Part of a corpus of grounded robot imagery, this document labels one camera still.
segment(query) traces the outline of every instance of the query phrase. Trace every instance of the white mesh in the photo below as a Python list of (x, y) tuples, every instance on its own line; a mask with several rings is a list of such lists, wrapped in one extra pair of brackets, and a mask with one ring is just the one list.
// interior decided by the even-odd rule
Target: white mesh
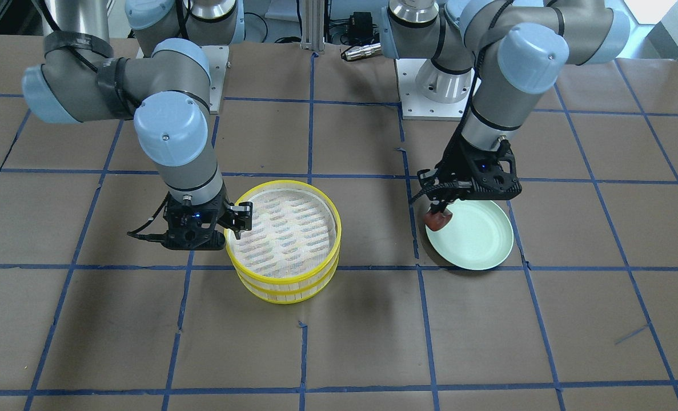
[(254, 204), (252, 231), (232, 240), (237, 261), (271, 278), (300, 276), (318, 267), (336, 242), (328, 205), (305, 190), (281, 188), (248, 199)]

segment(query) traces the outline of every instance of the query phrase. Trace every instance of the robotic arm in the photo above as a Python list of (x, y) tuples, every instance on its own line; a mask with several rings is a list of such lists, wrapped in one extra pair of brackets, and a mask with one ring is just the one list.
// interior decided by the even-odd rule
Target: robotic arm
[(455, 200), (511, 200), (521, 193), (509, 140), (563, 65), (608, 62), (628, 41), (628, 17), (603, 0), (512, 3), (448, 0), (441, 9), (435, 0), (390, 0), (383, 10), (383, 54), (428, 58), (425, 92), (458, 94), (472, 75), (463, 90), (475, 93), (443, 158), (418, 172), (422, 189), (412, 201), (430, 198), (424, 221), (434, 231), (450, 220), (446, 206)]
[[(161, 206), (167, 231), (139, 234), (146, 224), (129, 235), (169, 249), (222, 249), (218, 224), (237, 237), (250, 229), (252, 204), (229, 201), (208, 141), (211, 78), (200, 47), (166, 38), (149, 52), (151, 58), (116, 58), (108, 43), (104, 0), (34, 2), (50, 33), (44, 40), (45, 63), (27, 68), (21, 81), (31, 111), (49, 123), (133, 119), (141, 148), (169, 188)], [(166, 15), (180, 7), (171, 0)], [(232, 36), (235, 20), (228, 30)]]

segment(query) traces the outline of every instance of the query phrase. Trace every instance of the yellow basket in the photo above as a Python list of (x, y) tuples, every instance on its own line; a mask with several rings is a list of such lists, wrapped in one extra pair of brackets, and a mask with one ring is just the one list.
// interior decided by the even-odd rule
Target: yellow basket
[[(280, 197), (282, 195), (292, 195), (294, 197), (292, 199)], [(261, 203), (261, 197), (268, 197), (268, 203)], [(253, 199), (258, 200), (255, 201), (253, 231), (245, 232), (242, 240), (235, 239), (234, 233), (229, 229), (224, 231), (227, 239), (227, 254), (230, 256), (237, 274), (239, 274), (240, 281), (250, 292), (260, 297), (260, 299), (271, 303), (292, 304), (315, 296), (334, 276), (336, 266), (339, 263), (342, 227), (339, 211), (336, 210), (336, 206), (321, 190), (309, 184), (295, 182), (294, 180), (276, 180), (275, 182), (258, 185), (242, 195), (236, 202), (241, 203), (243, 201), (252, 201)], [(313, 213), (315, 210), (311, 208), (312, 205), (314, 208), (320, 208), (323, 211), (326, 225), (333, 224), (333, 227), (326, 227), (328, 240), (324, 239), (323, 231), (320, 227), (321, 210)], [(263, 221), (260, 218), (260, 213), (263, 212), (266, 213), (266, 217), (270, 215), (269, 212), (276, 213), (276, 215)], [(291, 221), (287, 224), (285, 221), (280, 220), (279, 217), (284, 217), (284, 214), (290, 214), (291, 212), (299, 216), (299, 220)], [(305, 222), (310, 220), (312, 216), (318, 217), (314, 221)], [(293, 227), (300, 228), (300, 226), (307, 227), (307, 229), (302, 229), (306, 234), (300, 234), (300, 236), (304, 236), (307, 239), (304, 241), (310, 240), (311, 236), (317, 237), (318, 240), (313, 241), (313, 243), (318, 243), (315, 249), (307, 253), (295, 252), (294, 250), (297, 247), (294, 247), (294, 249), (289, 248), (295, 244), (295, 241), (292, 239), (287, 239), (286, 243), (281, 244), (280, 241), (282, 239), (259, 237), (260, 230), (264, 230), (263, 224), (270, 226), (269, 229), (274, 229), (273, 225), (279, 223), (283, 223), (286, 229), (292, 229)], [(330, 249), (323, 247), (323, 245), (326, 245), (326, 242), (330, 243), (331, 235), (334, 232), (335, 239), (333, 244), (330, 244)], [(251, 251), (245, 251), (243, 247), (250, 247), (250, 244), (255, 244), (261, 240), (261, 245), (267, 247), (269, 251), (260, 249), (258, 245), (252, 248), (255, 250), (255, 256), (258, 256), (257, 258), (260, 260), (260, 263), (263, 264), (263, 268), (256, 268), (256, 265), (248, 262), (248, 258), (245, 257), (245, 253)], [(328, 249), (328, 254), (323, 257), (326, 249)], [(310, 265), (306, 271), (292, 273), (290, 276), (284, 276), (286, 275), (287, 268), (279, 267), (280, 263), (271, 262), (271, 258), (274, 256), (282, 257), (282, 255), (289, 255), (290, 257), (287, 257), (287, 259), (299, 260), (304, 254), (310, 254), (310, 252), (318, 253), (316, 255), (321, 260), (315, 265), (312, 263), (315, 262), (316, 258), (313, 261), (305, 260), (293, 263), (292, 268), (295, 268), (295, 270), (304, 268), (305, 264)]]

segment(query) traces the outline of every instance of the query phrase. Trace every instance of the gray floor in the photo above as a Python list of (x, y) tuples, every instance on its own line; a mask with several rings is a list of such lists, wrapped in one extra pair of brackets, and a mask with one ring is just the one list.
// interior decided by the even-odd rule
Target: gray floor
[(0, 409), (678, 409), (675, 62), (565, 68), (513, 141), (515, 249), (468, 272), (407, 205), (455, 124), (402, 122), (393, 62), (232, 47), (232, 197), (305, 180), (344, 224), (331, 283), (284, 307), (224, 252), (125, 236), (165, 187), (130, 122), (30, 115), (41, 60), (0, 37)]

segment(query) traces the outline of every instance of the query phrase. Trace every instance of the round basket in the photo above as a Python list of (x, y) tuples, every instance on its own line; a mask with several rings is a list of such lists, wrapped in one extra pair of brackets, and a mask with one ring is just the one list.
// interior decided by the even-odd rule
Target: round basket
[(292, 304), (315, 296), (339, 262), (341, 220), (334, 204), (315, 187), (276, 180), (246, 192), (252, 231), (237, 240), (224, 231), (227, 254), (242, 284), (265, 301)]

